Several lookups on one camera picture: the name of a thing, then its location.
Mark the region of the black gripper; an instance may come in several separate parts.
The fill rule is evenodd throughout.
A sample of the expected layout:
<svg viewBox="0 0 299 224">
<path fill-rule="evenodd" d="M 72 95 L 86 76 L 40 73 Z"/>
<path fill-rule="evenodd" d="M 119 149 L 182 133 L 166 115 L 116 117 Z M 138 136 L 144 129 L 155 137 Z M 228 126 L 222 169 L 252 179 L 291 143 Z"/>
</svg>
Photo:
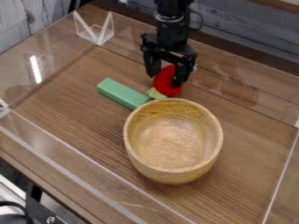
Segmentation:
<svg viewBox="0 0 299 224">
<path fill-rule="evenodd" d="M 144 33 L 142 35 L 144 67 L 148 76 L 154 78 L 162 69 L 162 57 L 171 52 L 182 54 L 183 58 L 175 63 L 172 75 L 172 87 L 178 88 L 190 78 L 198 57 L 196 52 L 187 44 L 188 17 L 184 14 L 166 16 L 156 13 L 155 19 L 156 33 Z"/>
</svg>

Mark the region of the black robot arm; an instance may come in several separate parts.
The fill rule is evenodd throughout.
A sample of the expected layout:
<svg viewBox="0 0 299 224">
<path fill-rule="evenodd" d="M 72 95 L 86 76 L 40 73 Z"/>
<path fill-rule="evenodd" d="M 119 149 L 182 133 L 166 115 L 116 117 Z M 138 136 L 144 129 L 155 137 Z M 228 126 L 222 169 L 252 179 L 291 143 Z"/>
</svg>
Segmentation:
<svg viewBox="0 0 299 224">
<path fill-rule="evenodd" d="M 147 74 L 154 78 L 162 61 L 174 64 L 171 87 L 178 88 L 190 78 L 199 54 L 188 45 L 190 30 L 203 27 L 203 16 L 192 9 L 194 0 L 154 0 L 156 33 L 140 35 L 140 50 Z"/>
</svg>

